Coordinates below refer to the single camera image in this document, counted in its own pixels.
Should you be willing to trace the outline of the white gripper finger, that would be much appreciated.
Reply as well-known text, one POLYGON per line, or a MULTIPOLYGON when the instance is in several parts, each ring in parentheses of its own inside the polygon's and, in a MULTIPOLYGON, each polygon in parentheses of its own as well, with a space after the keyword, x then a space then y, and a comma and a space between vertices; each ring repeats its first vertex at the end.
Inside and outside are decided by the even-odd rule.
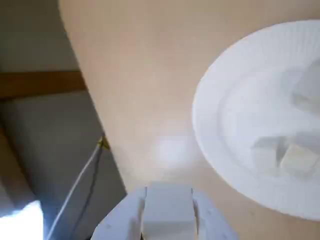
POLYGON ((238 240, 237 233, 203 191, 192 189, 198 240, 238 240))
POLYGON ((142 216, 147 188, 129 193, 97 225, 92 240, 142 240, 142 216))

